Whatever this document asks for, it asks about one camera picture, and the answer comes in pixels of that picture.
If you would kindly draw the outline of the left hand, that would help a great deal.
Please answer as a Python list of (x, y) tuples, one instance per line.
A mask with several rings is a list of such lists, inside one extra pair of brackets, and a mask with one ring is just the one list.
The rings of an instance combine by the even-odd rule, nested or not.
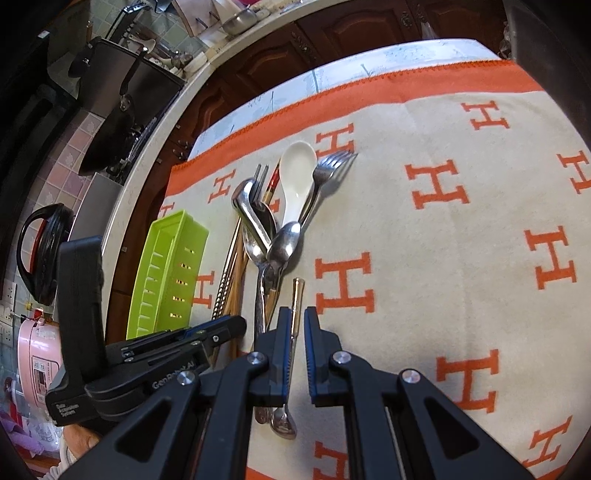
[(70, 463), (85, 455), (100, 441), (96, 433), (75, 424), (64, 427), (62, 438), (65, 445), (65, 459)]

